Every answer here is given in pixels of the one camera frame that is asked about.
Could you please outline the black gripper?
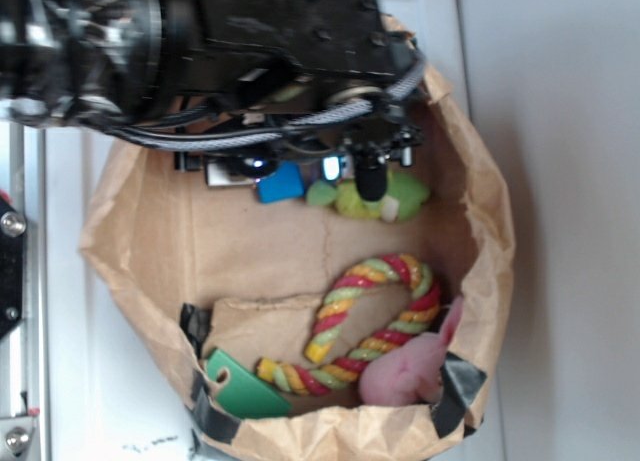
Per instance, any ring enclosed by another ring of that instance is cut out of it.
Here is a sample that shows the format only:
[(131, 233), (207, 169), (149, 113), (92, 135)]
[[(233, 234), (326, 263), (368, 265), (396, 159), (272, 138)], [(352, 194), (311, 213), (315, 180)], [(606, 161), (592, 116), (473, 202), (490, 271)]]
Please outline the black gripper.
[(418, 77), (407, 76), (383, 89), (347, 89), (329, 107), (302, 117), (262, 114), (251, 126), (231, 119), (207, 132), (208, 145), (176, 153), (174, 167), (205, 171), (209, 188), (224, 189), (255, 183), (229, 171), (275, 171), (285, 162), (321, 162), (328, 182), (353, 180), (354, 158), (364, 153), (409, 166), (422, 141), (408, 114), (418, 85)]

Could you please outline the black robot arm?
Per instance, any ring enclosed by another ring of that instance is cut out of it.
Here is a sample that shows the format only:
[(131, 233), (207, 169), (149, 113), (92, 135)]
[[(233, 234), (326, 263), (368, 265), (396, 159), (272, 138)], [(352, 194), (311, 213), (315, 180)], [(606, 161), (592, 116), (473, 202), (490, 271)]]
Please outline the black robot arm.
[(369, 198), (422, 142), (426, 60), (378, 0), (1, 0), (1, 116), (261, 179), (351, 159)]

